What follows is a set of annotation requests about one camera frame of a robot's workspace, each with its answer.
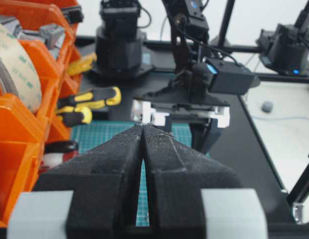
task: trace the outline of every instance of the cable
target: cable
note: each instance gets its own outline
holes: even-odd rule
[[[229,53],[227,53],[227,52],[225,52],[225,51],[223,51],[223,50],[221,50],[221,49],[218,49],[218,48],[215,48],[215,47],[212,47],[212,46],[208,46],[208,45],[206,45],[206,44],[204,44],[204,43],[198,41],[198,40],[195,39],[194,37],[192,37],[192,36],[186,34],[184,31],[182,31],[182,30],[178,27],[178,25],[174,22],[174,19],[173,19],[173,17],[171,16],[171,14],[170,14],[170,12],[169,12],[169,10],[168,10],[166,4],[164,4],[164,8],[165,8],[165,11],[166,11],[166,13],[167,13],[168,18],[171,20],[171,22],[173,22],[173,24],[174,24],[174,26],[176,27],[176,29],[177,29],[178,32],[180,32],[180,33],[181,33],[182,35],[184,35],[186,38],[192,40],[193,42],[197,43],[197,44],[200,45],[200,46],[206,47],[206,48],[208,48],[208,49],[210,49],[210,50],[212,50],[212,51],[215,51],[215,52],[220,52],[222,55],[225,55],[225,56],[231,58],[237,66],[241,66],[241,65],[237,62],[237,60],[236,60],[233,56],[231,56]]]
[[[263,117],[257,117],[257,116],[252,116],[252,118],[256,120],[264,120],[264,121],[283,121],[283,120],[306,120],[309,121],[308,117],[285,117],[285,118],[263,118]]]
[[[252,54],[252,56],[249,58],[249,60],[244,64],[244,66],[247,66],[253,59],[253,57],[255,56],[255,53]]]
[[[168,17],[166,16],[162,22],[162,25],[161,25],[161,31],[160,31],[160,41],[162,40],[162,37],[163,37],[163,31],[164,31],[164,26],[165,26],[165,23],[166,21],[168,20]]]
[[[205,3],[205,5],[203,6],[202,11],[205,10],[206,6],[208,6],[208,3],[209,3],[209,0],[206,0],[206,3]]]
[[[149,17],[149,22],[148,22],[148,24],[145,25],[145,26],[138,26],[138,28],[147,28],[147,27],[149,27],[149,26],[151,25],[151,23],[152,23],[152,21],[153,21],[153,18],[151,17],[151,14],[150,14],[145,8],[143,8],[141,5],[140,5],[140,9],[143,10],[143,11],[148,15],[148,17]]]
[[[255,68],[254,68],[253,72],[256,72],[256,70],[258,69],[258,67],[259,67],[260,63],[261,63],[261,61],[259,60],[259,61],[258,61],[258,63],[256,64],[256,66],[255,66]]]
[[[300,39],[301,42],[305,45],[305,47],[309,50],[309,44],[304,40],[304,38],[299,37],[299,39]]]

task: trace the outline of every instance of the red and white object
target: red and white object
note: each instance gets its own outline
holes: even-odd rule
[[[47,153],[44,154],[43,160],[41,162],[39,173],[44,173],[47,170],[58,166],[68,160],[72,159],[73,157],[78,155],[78,151],[72,151],[69,153]]]

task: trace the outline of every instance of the white surface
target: white surface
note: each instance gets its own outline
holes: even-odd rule
[[[7,239],[67,239],[73,191],[22,193],[7,228]]]
[[[202,189],[209,239],[267,239],[268,227],[254,189]]]
[[[165,118],[169,113],[155,112],[152,114],[152,124],[155,126],[165,126]]]
[[[270,114],[261,111],[264,101],[274,103]],[[250,90],[248,109],[253,117],[268,119],[285,117],[309,118],[307,85],[263,83]],[[274,165],[290,192],[309,163],[309,121],[301,119],[266,121],[254,120]],[[309,221],[309,198],[304,208]]]
[[[99,0],[79,0],[85,14],[84,23],[80,24],[78,34],[95,35],[101,24],[99,16]],[[161,0],[140,0],[153,17],[152,25],[143,29],[149,39],[159,40],[160,28],[166,14]],[[231,44],[255,45],[261,28],[275,30],[278,23],[293,24],[307,0],[237,0],[231,18],[227,39]],[[210,0],[204,14],[210,27],[210,39],[218,35],[226,0]],[[142,13],[140,25],[148,22],[146,14]],[[170,26],[165,25],[164,40],[170,40]],[[238,61],[245,63],[251,54],[235,53]],[[249,63],[254,70],[259,62],[258,56]],[[262,64],[258,72],[271,72]],[[274,111],[264,115],[260,108],[263,101],[272,101]],[[263,117],[309,117],[308,86],[295,84],[263,84],[253,89],[249,94],[249,110],[252,115]],[[282,177],[283,183],[290,191],[298,177],[309,162],[309,122],[303,120],[291,121],[255,121],[263,141]],[[305,205],[305,218],[309,220],[309,199]]]
[[[218,120],[218,128],[230,125],[230,107],[217,107],[216,112],[208,113],[212,119]]]

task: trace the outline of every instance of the gray foam piece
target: gray foam piece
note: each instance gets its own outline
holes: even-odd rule
[[[20,22],[14,16],[0,15],[0,24],[5,26],[5,28],[15,37],[17,37],[22,30]]]
[[[49,50],[55,47],[60,36],[64,33],[65,29],[57,24],[48,24],[39,28],[39,34],[46,39],[46,46]]]
[[[267,239],[268,227],[254,189],[202,189],[208,239]]]
[[[22,193],[7,228],[7,239],[67,239],[73,191]]]
[[[21,31],[19,33],[19,35],[17,36],[17,38],[19,40],[39,40],[41,41],[42,43],[45,43],[46,39],[43,38],[43,37],[40,37],[39,34],[38,35],[35,35],[35,34],[27,34],[25,33],[24,31]]]
[[[273,110],[273,103],[272,102],[269,102],[269,101],[265,101],[263,104],[262,104],[262,111],[265,112],[265,113],[270,113],[272,112]]]

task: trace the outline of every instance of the black cable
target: black cable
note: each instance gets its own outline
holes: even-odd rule
[[[203,5],[202,11],[205,10],[206,6],[208,6],[209,0],[206,0],[205,5]]]
[[[253,53],[253,55],[249,58],[249,60],[244,64],[244,66],[247,66],[251,61],[252,59],[254,58],[255,56],[255,53]]]
[[[176,27],[176,29],[178,30],[178,32],[180,32],[180,33],[181,33],[182,35],[184,35],[186,38],[192,40],[193,42],[197,43],[197,44],[200,45],[200,46],[206,47],[206,48],[208,48],[208,49],[210,49],[210,50],[212,50],[212,51],[215,51],[215,52],[220,52],[222,55],[225,55],[225,56],[231,58],[237,66],[241,66],[241,65],[239,65],[239,63],[237,62],[237,60],[236,60],[233,56],[231,56],[229,53],[227,53],[227,52],[225,52],[225,51],[222,51],[221,49],[218,49],[218,48],[215,48],[215,47],[212,47],[212,46],[208,46],[208,45],[206,45],[206,44],[204,44],[204,43],[198,41],[198,40],[195,39],[194,37],[192,37],[192,36],[186,34],[184,31],[182,31],[182,30],[178,27],[178,25],[174,22],[174,19],[173,19],[173,17],[171,16],[171,14],[170,14],[170,12],[169,12],[169,10],[168,10],[166,4],[164,4],[164,8],[165,8],[165,11],[166,11],[166,13],[167,13],[168,18],[171,20],[171,22],[173,22],[173,24],[174,24],[174,26]]]
[[[140,9],[143,10],[149,17],[149,22],[146,26],[138,26],[138,28],[147,28],[151,25],[152,21],[153,21],[153,18],[151,17],[151,14],[150,12],[147,11],[147,9],[143,8],[141,5],[140,5]]]
[[[164,31],[164,26],[165,26],[165,23],[166,21],[168,20],[168,17],[166,16],[162,22],[162,25],[161,25],[161,31],[160,31],[160,41],[162,40],[162,37],[163,37],[163,31]]]
[[[301,42],[306,46],[306,48],[309,50],[309,44],[304,40],[304,38],[299,37],[299,39],[300,39]]]
[[[256,64],[256,66],[255,66],[255,68],[254,68],[254,70],[253,70],[253,72],[254,72],[254,73],[255,73],[255,72],[256,72],[256,70],[258,69],[258,67],[259,67],[260,63],[261,63],[261,60],[259,60],[259,61],[258,61],[258,63]]]

